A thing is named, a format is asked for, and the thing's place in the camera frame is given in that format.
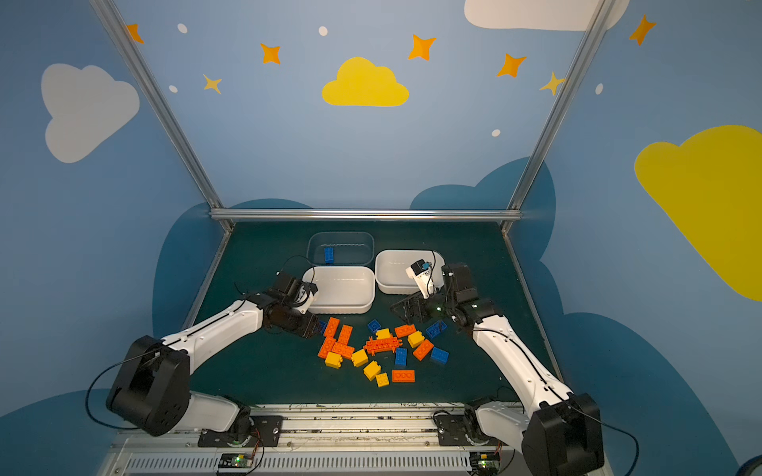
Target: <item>yellow toy brick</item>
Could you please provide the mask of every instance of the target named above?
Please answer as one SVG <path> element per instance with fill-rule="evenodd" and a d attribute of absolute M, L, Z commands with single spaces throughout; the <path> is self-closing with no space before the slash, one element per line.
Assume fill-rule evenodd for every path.
<path fill-rule="evenodd" d="M 325 365 L 333 367 L 334 369 L 339 369 L 341 368 L 342 360 L 344 360 L 344 357 L 338 355 L 336 352 L 329 352 L 328 356 L 325 357 Z"/>
<path fill-rule="evenodd" d="M 365 368 L 363 369 L 363 373 L 368 378 L 368 380 L 373 380 L 374 378 L 376 378 L 376 375 L 379 375 L 381 373 L 381 366 L 379 365 L 378 362 L 374 360 L 365 366 Z"/>
<path fill-rule="evenodd" d="M 386 387 L 389 384 L 389 377 L 385 373 L 380 373 L 376 376 L 376 383 L 379 385 L 379 388 Z"/>
<path fill-rule="evenodd" d="M 352 354 L 352 363 L 355 367 L 364 366 L 368 363 L 368 354 L 365 353 L 365 349 L 360 349 Z"/>
<path fill-rule="evenodd" d="M 416 331 L 408 336 L 408 342 L 413 349 L 420 346 L 424 340 L 426 340 L 426 337 L 420 331 Z"/>

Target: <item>yellow star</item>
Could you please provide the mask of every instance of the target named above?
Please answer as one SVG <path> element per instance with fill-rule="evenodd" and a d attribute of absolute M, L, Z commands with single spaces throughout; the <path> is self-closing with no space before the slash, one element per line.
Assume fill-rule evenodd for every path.
<path fill-rule="evenodd" d="M 542 91 L 543 89 L 549 89 L 553 95 L 555 96 L 555 90 L 558 88 L 558 86 L 566 81 L 566 78 L 563 79 L 556 79 L 555 78 L 555 71 L 550 73 L 550 83 L 547 85 L 542 86 L 539 90 Z"/>
<path fill-rule="evenodd" d="M 503 69 L 498 73 L 498 78 L 502 75 L 511 75 L 515 78 L 516 75 L 519 74 L 519 66 L 521 66 L 521 63 L 526 58 L 526 56 L 523 58 L 514 58 L 511 55 L 505 55 L 505 64 L 503 65 Z"/>
<path fill-rule="evenodd" d="M 140 37 L 140 35 L 138 35 L 137 23 L 135 23 L 134 25 L 127 25 L 127 31 L 130 32 L 130 36 L 133 38 L 133 40 L 135 40 L 138 43 L 145 44 L 142 38 Z"/>
<path fill-rule="evenodd" d="M 264 50 L 264 59 L 262 60 L 262 64 L 265 64 L 266 62 L 274 62 L 275 64 L 280 64 L 280 60 L 278 59 L 278 50 L 280 50 L 280 46 L 273 46 L 270 48 L 269 46 L 265 46 L 264 43 L 259 43 L 262 45 L 262 49 Z"/>
<path fill-rule="evenodd" d="M 431 45 L 434 44 L 436 38 L 429 38 L 428 40 L 422 40 L 421 38 L 413 35 L 413 50 L 410 52 L 408 59 L 423 58 L 428 61 L 428 50 Z"/>
<path fill-rule="evenodd" d="M 207 78 L 207 75 L 204 75 L 203 77 L 206 78 L 207 80 L 207 85 L 203 87 L 204 89 L 213 89 L 214 91 L 217 91 L 217 94 L 222 94 L 221 92 L 219 92 L 219 89 L 217 89 L 217 85 L 219 84 L 220 81 L 222 81 L 222 79 L 212 81 L 211 79 Z"/>
<path fill-rule="evenodd" d="M 643 40 L 645 40 L 645 35 L 647 35 L 648 32 L 651 31 L 651 29 L 655 26 L 656 23 L 650 23 L 648 20 L 646 20 L 645 15 L 643 15 L 643 19 L 640 21 L 638 29 L 635 30 L 635 33 L 632 34 L 630 39 L 638 40 L 638 46 L 642 45 Z"/>

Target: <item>blue wall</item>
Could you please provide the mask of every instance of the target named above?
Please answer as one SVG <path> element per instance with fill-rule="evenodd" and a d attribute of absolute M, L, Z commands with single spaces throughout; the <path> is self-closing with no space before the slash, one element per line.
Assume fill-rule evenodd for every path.
<path fill-rule="evenodd" d="M 639 46 L 630 35 L 644 14 L 657 25 Z M 564 375 L 643 443 L 635 474 L 732 474 L 762 453 L 762 302 L 723 281 L 635 171 L 655 142 L 724 125 L 762 131 L 760 56 L 759 2 L 632 0 L 511 230 Z M 753 173 L 734 160 L 718 156 L 709 175 Z M 728 233 L 736 225 L 706 217 Z M 632 443 L 605 438 L 624 472 Z"/>
<path fill-rule="evenodd" d="M 463 0 L 117 4 L 227 206 L 407 209 L 431 187 L 474 187 L 531 153 L 555 99 L 540 89 L 552 72 L 564 77 L 582 36 L 480 28 Z M 413 35 L 437 38 L 428 61 L 408 59 Z M 280 64 L 263 63 L 260 43 L 280 46 Z M 527 58 L 515 78 L 497 76 L 506 53 Z M 355 56 L 389 67 L 407 102 L 326 103 L 324 85 Z M 204 75 L 222 80 L 220 94 L 204 89 Z"/>
<path fill-rule="evenodd" d="M 48 149 L 48 66 L 96 65 L 137 88 L 86 0 L 2 2 L 0 43 L 0 434 L 39 442 L 50 431 L 40 415 L 65 424 L 40 457 L 66 462 L 62 474 L 93 474 L 111 436 L 86 420 L 82 390 L 137 337 L 178 329 L 222 232 L 141 94 L 137 114 L 82 160 Z M 176 221 L 182 234 L 170 233 Z M 165 305 L 158 291 L 168 289 Z M 14 448 L 0 444 L 2 472 L 27 474 Z"/>

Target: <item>toy brick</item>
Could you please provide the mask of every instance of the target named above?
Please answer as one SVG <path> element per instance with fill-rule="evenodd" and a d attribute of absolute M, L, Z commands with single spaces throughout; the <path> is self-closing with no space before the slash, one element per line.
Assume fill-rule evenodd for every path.
<path fill-rule="evenodd" d="M 378 362 L 374 360 L 365 366 L 365 368 L 363 369 L 363 373 L 368 378 L 368 380 L 373 380 L 374 378 L 376 378 L 376 375 L 379 375 L 381 373 L 381 366 L 379 365 Z"/>
<path fill-rule="evenodd" d="M 338 342 L 342 344 L 349 344 L 349 336 L 352 335 L 352 326 L 346 324 L 341 326 L 341 333 L 338 335 Z"/>
<path fill-rule="evenodd" d="M 376 384 L 378 384 L 379 388 L 386 387 L 389 384 L 389 376 L 385 373 L 376 375 Z"/>
<path fill-rule="evenodd" d="M 408 350 L 405 349 L 404 347 L 400 347 L 399 349 L 397 349 L 397 352 L 394 358 L 394 363 L 398 366 L 403 366 L 403 367 L 408 365 Z"/>
<path fill-rule="evenodd" d="M 334 344 L 336 343 L 336 339 L 333 337 L 326 337 L 323 341 L 323 346 L 320 347 L 320 352 L 318 352 L 318 357 L 321 359 L 324 359 L 328 356 L 328 353 L 331 352 L 331 349 L 333 349 Z"/>
<path fill-rule="evenodd" d="M 403 337 L 407 337 L 410 334 L 413 334 L 416 331 L 415 326 L 413 324 L 407 326 L 399 326 L 394 328 L 394 333 L 397 334 L 397 337 L 402 339 Z"/>
<path fill-rule="evenodd" d="M 416 331 L 408 336 L 408 343 L 413 349 L 421 345 L 424 340 L 426 340 L 426 337 L 420 331 Z"/>
<path fill-rule="evenodd" d="M 447 329 L 447 324 L 445 324 L 444 321 L 440 319 L 431 325 L 428 329 L 426 329 L 426 335 L 429 336 L 429 339 L 434 339 L 439 334 L 442 334 L 442 331 L 445 329 Z"/>
<path fill-rule="evenodd" d="M 339 369 L 341 368 L 342 360 L 344 359 L 337 353 L 329 352 L 328 356 L 325 357 L 325 365 L 333 367 L 334 369 Z"/>
<path fill-rule="evenodd" d="M 442 349 L 437 349 L 436 347 L 431 350 L 431 360 L 433 360 L 436 363 L 440 363 L 442 365 L 447 363 L 447 359 L 450 358 L 450 353 L 445 352 Z"/>
<path fill-rule="evenodd" d="M 368 363 L 368 354 L 365 353 L 364 349 L 360 349 L 352 354 L 352 363 L 355 367 L 364 366 Z"/>
<path fill-rule="evenodd" d="M 428 340 L 424 340 L 420 346 L 416 350 L 413 351 L 413 355 L 418 360 L 423 360 L 424 357 L 426 357 L 426 354 L 428 354 L 432 349 L 434 348 L 434 345 Z"/>
<path fill-rule="evenodd" d="M 415 370 L 392 370 L 392 382 L 394 383 L 415 382 Z"/>
<path fill-rule="evenodd" d="M 402 341 L 396 337 L 376 340 L 373 340 L 371 337 L 363 346 L 363 348 L 367 352 L 370 352 L 370 355 L 372 356 L 375 356 L 377 352 L 386 352 L 387 350 L 396 352 L 399 347 L 402 347 Z"/>
<path fill-rule="evenodd" d="M 328 319 L 328 326 L 325 328 L 323 335 L 326 337 L 334 337 L 336 335 L 336 330 L 338 330 L 338 319 L 330 318 Z"/>
<path fill-rule="evenodd" d="M 376 319 L 373 319 L 371 322 L 368 323 L 368 328 L 370 329 L 370 333 L 372 335 L 376 335 L 376 331 L 378 331 L 381 328 L 381 324 Z"/>
<path fill-rule="evenodd" d="M 345 359 L 351 359 L 352 354 L 354 353 L 354 347 L 349 347 L 346 344 L 337 342 L 334 344 L 333 349 L 331 349 L 331 352 L 337 353 L 338 355 L 344 357 Z"/>

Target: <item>white plastic bin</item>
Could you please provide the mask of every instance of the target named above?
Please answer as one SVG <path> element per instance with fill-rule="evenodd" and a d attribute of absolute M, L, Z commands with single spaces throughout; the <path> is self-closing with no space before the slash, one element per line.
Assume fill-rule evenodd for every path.
<path fill-rule="evenodd" d="M 363 314 L 376 297 L 373 271 L 365 266 L 316 266 L 302 280 L 318 285 L 318 297 L 309 306 L 315 314 Z"/>
<path fill-rule="evenodd" d="M 444 258 L 434 252 L 437 262 L 434 265 L 434 287 L 444 286 L 442 266 Z M 376 282 L 379 290 L 385 294 L 413 294 L 418 291 L 415 281 L 408 277 L 405 269 L 418 260 L 434 264 L 434 256 L 429 250 L 384 250 L 376 256 Z"/>

